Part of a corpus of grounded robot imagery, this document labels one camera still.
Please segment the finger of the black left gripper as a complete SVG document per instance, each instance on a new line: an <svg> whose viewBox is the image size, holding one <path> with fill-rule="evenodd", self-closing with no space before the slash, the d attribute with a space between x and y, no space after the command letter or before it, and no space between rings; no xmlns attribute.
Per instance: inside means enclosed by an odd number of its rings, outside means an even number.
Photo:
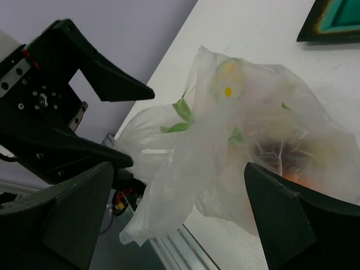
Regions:
<svg viewBox="0 0 360 270"><path fill-rule="evenodd" d="M67 85L80 70L101 101L155 98L151 88L99 53L70 19L54 21L28 44L28 52L53 83Z"/></svg>
<svg viewBox="0 0 360 270"><path fill-rule="evenodd" d="M130 156L35 123L1 121L1 144L17 162L49 184L61 183L102 162L115 169L133 165Z"/></svg>

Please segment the orange fake fruit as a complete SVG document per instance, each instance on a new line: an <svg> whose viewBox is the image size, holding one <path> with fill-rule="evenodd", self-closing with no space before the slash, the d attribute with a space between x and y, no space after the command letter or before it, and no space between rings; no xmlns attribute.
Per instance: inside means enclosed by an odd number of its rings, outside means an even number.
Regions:
<svg viewBox="0 0 360 270"><path fill-rule="evenodd" d="M282 172L282 176L288 181L297 183L312 190L318 190L320 188L320 184L317 179L302 170L286 169Z"/></svg>

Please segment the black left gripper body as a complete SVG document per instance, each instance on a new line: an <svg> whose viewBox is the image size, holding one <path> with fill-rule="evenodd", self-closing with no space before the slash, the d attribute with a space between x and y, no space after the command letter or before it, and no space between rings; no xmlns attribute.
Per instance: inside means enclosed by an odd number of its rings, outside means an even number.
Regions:
<svg viewBox="0 0 360 270"><path fill-rule="evenodd" d="M70 149L88 105L65 83L50 83L18 45L1 62L1 144L49 184L80 174L85 154Z"/></svg>

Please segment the dark red fake plum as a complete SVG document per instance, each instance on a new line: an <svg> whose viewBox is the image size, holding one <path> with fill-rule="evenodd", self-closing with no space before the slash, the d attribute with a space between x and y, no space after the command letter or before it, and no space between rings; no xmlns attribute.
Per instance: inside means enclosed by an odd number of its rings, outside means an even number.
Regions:
<svg viewBox="0 0 360 270"><path fill-rule="evenodd" d="M253 160L281 176L298 174L308 165L313 155L299 140L266 138L251 147Z"/></svg>

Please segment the translucent printed plastic bag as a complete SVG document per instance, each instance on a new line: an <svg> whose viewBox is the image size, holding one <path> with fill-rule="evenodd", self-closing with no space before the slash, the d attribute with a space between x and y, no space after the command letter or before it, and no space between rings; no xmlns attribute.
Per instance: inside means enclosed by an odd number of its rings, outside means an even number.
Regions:
<svg viewBox="0 0 360 270"><path fill-rule="evenodd" d="M146 185L120 242L165 236L193 209L257 235L244 170L256 163L252 145L266 138L301 141L313 155L303 171L317 179L316 191L359 204L356 137L300 77L200 47L180 99L140 111L116 141Z"/></svg>

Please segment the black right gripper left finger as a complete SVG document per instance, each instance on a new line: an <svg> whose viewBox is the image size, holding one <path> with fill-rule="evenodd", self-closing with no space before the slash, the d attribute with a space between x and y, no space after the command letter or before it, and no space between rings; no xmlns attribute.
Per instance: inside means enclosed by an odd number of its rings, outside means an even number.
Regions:
<svg viewBox="0 0 360 270"><path fill-rule="evenodd" d="M1 269L88 269L113 177L101 163L1 207Z"/></svg>

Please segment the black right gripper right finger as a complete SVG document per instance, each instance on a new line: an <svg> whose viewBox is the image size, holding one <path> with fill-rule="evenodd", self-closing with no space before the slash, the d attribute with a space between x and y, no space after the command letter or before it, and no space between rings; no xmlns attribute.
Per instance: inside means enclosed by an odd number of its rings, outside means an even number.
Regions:
<svg viewBox="0 0 360 270"><path fill-rule="evenodd" d="M359 269L359 206L256 163L244 180L269 269Z"/></svg>

